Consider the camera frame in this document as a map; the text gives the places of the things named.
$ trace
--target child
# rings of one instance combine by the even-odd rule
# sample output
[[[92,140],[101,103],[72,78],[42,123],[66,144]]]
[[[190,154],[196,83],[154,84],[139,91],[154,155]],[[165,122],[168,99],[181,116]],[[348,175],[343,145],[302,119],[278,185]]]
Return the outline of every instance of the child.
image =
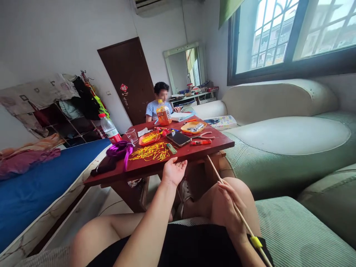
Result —
[[[152,120],[156,121],[158,119],[156,110],[158,108],[158,100],[163,100],[163,104],[169,108],[169,112],[173,113],[171,104],[168,103],[168,91],[169,85],[164,82],[158,82],[155,85],[155,95],[156,100],[148,103],[146,108],[146,122],[150,122]],[[174,112],[180,112],[182,107],[175,107]]]

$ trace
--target hand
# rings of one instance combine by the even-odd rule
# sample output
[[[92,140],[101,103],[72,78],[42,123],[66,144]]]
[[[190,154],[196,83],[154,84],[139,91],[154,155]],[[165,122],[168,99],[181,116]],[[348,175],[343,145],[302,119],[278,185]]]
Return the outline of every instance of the hand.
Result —
[[[187,161],[175,163],[177,157],[171,158],[166,162],[163,168],[162,182],[172,183],[175,187],[182,181]]]
[[[179,112],[181,111],[181,109],[182,109],[182,107],[175,107],[175,108],[174,108],[174,112],[179,113]]]
[[[246,205],[229,183],[224,180],[223,182],[223,184],[218,182],[218,189],[224,197],[225,205],[222,210],[225,213],[224,219],[227,232],[231,240],[234,239],[240,243],[248,242],[245,225],[236,213],[233,202],[244,217],[246,214]]]

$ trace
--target mirror frame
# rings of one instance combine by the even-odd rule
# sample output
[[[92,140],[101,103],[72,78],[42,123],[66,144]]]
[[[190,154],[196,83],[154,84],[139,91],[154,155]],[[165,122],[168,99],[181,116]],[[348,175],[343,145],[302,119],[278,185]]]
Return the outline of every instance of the mirror frame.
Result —
[[[194,42],[194,43],[190,43],[190,44],[186,44],[183,46],[179,46],[167,51],[163,52],[164,55],[164,59],[166,61],[166,66],[167,66],[167,71],[168,71],[168,76],[169,76],[169,81],[171,83],[171,88],[172,88],[172,93],[173,94],[178,94],[178,92],[176,92],[176,88],[174,86],[174,81],[173,81],[173,74],[172,74],[172,69],[171,66],[169,64],[169,56],[189,50],[191,48],[198,48],[198,65],[199,65],[199,75],[200,75],[200,80],[201,83],[204,83],[206,81],[205,78],[205,68],[204,68],[204,48],[203,46],[199,45],[199,42]]]

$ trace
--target blue mattress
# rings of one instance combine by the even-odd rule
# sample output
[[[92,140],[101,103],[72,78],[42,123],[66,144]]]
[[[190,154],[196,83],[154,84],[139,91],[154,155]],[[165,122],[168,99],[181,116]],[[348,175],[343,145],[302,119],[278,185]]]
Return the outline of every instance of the blue mattress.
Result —
[[[61,151],[25,174],[0,182],[0,252],[59,198],[110,144],[102,139]]]

